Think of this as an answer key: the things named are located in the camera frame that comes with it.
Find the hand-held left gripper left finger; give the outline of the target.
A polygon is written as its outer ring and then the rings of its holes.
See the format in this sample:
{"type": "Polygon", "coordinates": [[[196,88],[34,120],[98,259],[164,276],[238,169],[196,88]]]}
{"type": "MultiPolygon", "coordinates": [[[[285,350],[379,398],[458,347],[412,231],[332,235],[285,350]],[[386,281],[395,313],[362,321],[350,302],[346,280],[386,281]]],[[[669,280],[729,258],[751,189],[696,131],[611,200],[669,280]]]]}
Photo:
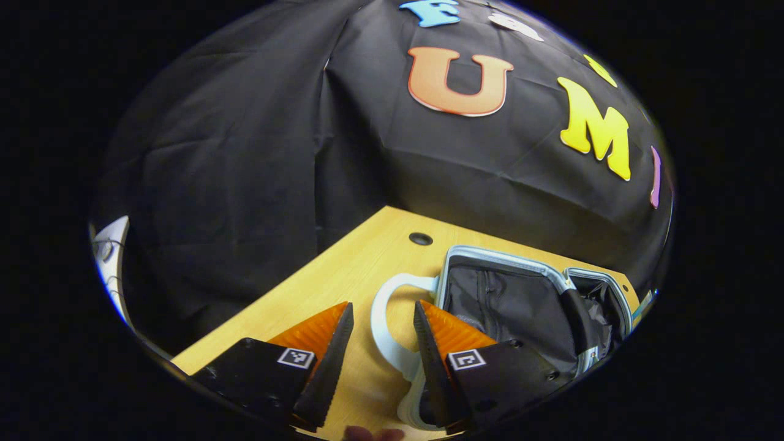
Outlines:
{"type": "Polygon", "coordinates": [[[316,431],[325,425],[354,324],[345,301],[271,340],[241,338],[192,378],[256,418],[316,431]]]}

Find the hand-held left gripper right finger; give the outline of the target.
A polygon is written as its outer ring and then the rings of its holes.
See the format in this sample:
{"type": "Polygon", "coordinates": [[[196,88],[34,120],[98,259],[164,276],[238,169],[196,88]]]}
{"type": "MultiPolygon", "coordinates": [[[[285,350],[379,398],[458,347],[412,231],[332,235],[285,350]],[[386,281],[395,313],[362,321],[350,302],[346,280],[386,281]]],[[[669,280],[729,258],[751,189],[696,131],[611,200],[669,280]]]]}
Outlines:
{"type": "Polygon", "coordinates": [[[435,420],[448,435],[517,418],[571,382],[529,344],[495,341],[426,301],[413,324],[435,420]]]}

